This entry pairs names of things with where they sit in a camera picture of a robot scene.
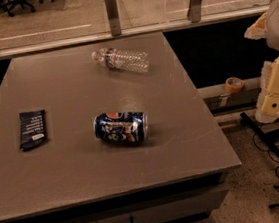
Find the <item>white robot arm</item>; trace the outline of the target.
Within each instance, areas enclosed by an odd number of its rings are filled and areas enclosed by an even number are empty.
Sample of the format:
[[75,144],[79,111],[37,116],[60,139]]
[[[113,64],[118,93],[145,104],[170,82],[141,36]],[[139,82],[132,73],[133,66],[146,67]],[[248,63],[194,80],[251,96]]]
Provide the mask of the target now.
[[[244,35],[254,40],[264,38],[270,48],[279,52],[279,0],[272,0],[269,7]],[[273,123],[279,119],[279,55],[275,61],[264,62],[260,78],[255,118],[259,123]]]

